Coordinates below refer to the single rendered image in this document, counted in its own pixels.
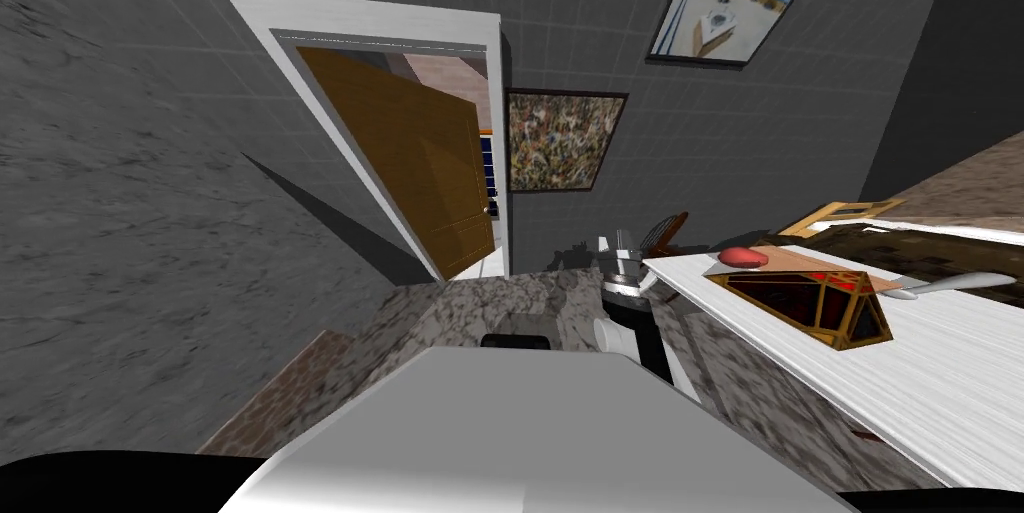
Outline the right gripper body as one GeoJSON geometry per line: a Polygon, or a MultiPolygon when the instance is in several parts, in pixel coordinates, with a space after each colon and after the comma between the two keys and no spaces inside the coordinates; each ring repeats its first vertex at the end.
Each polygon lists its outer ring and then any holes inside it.
{"type": "Polygon", "coordinates": [[[643,254],[635,250],[606,250],[596,254],[600,271],[605,277],[640,277],[643,254]]]}

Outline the brown wooden chair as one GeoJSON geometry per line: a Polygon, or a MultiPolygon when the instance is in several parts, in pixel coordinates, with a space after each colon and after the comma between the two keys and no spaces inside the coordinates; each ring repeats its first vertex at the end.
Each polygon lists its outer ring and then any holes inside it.
{"type": "Polygon", "coordinates": [[[689,217],[686,211],[672,215],[659,222],[641,242],[645,258],[663,258],[680,255],[680,250],[672,244],[672,239],[689,217]]]}

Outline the speckled abstract painting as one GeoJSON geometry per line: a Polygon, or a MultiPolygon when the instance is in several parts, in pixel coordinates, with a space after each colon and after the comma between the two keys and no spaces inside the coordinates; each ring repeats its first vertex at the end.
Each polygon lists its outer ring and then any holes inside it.
{"type": "Polygon", "coordinates": [[[508,88],[509,190],[591,190],[627,100],[626,93],[508,88]]]}

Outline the red oval fruit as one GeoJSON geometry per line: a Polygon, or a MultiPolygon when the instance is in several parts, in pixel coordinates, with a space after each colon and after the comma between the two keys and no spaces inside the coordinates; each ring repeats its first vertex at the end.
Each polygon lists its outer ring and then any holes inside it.
{"type": "Polygon", "coordinates": [[[736,269],[757,269],[768,264],[769,256],[746,247],[729,247],[717,259],[723,265],[736,269]]]}

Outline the brown flat board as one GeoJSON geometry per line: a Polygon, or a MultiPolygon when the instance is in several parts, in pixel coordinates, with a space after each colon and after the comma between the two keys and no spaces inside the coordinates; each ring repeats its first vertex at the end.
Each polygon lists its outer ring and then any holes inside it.
{"type": "Polygon", "coordinates": [[[752,249],[768,255],[768,264],[757,269],[736,269],[723,265],[717,259],[703,272],[703,276],[719,282],[726,282],[731,277],[775,283],[820,282],[853,294],[872,294],[903,288],[902,284],[895,281],[809,257],[786,248],[762,245],[752,249]]]}

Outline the gold-framed dark geometric box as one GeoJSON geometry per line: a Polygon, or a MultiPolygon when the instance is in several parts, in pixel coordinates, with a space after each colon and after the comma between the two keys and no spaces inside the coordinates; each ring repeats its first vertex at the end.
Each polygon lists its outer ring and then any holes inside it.
{"type": "Polygon", "coordinates": [[[899,285],[863,271],[750,271],[709,279],[836,351],[893,339],[878,295],[899,285]]]}

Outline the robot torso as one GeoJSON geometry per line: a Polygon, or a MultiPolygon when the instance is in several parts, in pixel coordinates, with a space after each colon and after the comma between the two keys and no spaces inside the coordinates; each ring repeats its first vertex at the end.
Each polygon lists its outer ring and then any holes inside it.
{"type": "Polygon", "coordinates": [[[855,513],[614,353],[432,347],[220,513],[855,513]]]}

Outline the brown wooden door leaf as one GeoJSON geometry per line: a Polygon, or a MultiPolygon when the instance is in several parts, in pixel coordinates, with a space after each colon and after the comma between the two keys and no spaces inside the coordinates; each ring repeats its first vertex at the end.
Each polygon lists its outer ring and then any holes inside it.
{"type": "Polygon", "coordinates": [[[492,254],[476,106],[340,50],[297,52],[440,277],[492,254]]]}

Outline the white table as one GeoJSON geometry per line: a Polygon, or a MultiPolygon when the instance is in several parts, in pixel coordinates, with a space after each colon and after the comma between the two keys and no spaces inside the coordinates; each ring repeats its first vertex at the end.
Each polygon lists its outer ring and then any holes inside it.
{"type": "Polygon", "coordinates": [[[1024,309],[959,291],[886,298],[893,339],[837,352],[706,277],[715,262],[649,266],[943,483],[1024,493],[1024,309]]]}

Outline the white spoon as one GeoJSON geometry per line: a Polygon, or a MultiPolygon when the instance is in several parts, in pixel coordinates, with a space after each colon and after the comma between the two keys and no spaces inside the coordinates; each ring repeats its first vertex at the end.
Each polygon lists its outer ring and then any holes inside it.
{"type": "Polygon", "coordinates": [[[916,300],[921,295],[933,292],[988,288],[988,286],[1009,285],[1015,282],[1016,277],[1006,274],[970,272],[952,277],[944,277],[935,282],[883,291],[881,295],[901,300],[916,300]]]}

